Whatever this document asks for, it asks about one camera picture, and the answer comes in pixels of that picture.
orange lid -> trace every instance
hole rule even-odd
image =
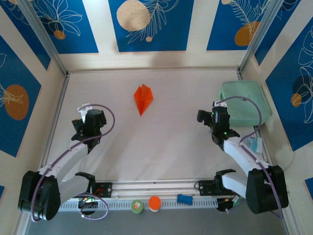
[[[161,207],[161,199],[157,196],[153,196],[149,199],[149,208],[152,210],[158,210]]]

mint green bag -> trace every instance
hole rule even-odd
[[[261,86],[255,81],[224,82],[220,89],[220,99],[240,95],[254,101],[261,110],[262,124],[271,115]],[[230,115],[230,126],[257,126],[259,114],[249,101],[235,98],[227,101],[227,111]]]

orange origami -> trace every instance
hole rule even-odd
[[[142,84],[141,87],[138,87],[136,93],[134,94],[134,97],[137,108],[139,110],[139,114],[141,116],[153,100],[151,88]]]

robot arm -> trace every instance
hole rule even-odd
[[[38,218],[51,220],[65,201],[82,192],[94,192],[93,175],[78,172],[70,180],[63,181],[67,173],[100,143],[100,137],[97,138],[101,135],[100,128],[107,124],[103,111],[92,109],[91,106],[82,110],[81,114],[82,119],[72,121],[76,134],[71,138],[70,151],[48,172],[38,191],[35,201],[35,216]],[[51,164],[47,164],[37,172],[28,171],[24,175],[18,204],[22,212],[31,213],[35,187],[50,168]]]
[[[260,163],[274,183],[282,208],[287,207],[288,196],[283,170],[279,166],[269,165],[244,143],[240,143],[240,135],[229,128],[229,118],[225,102],[219,105],[214,102],[212,112],[198,111],[197,121],[204,122],[204,125],[211,128],[213,142],[230,155],[245,173],[240,175],[231,169],[219,171],[210,190],[215,195],[225,190],[241,195],[255,214],[277,209],[273,191]]]

green lid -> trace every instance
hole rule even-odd
[[[133,200],[131,209],[134,213],[139,214],[143,210],[143,202],[140,200]]]

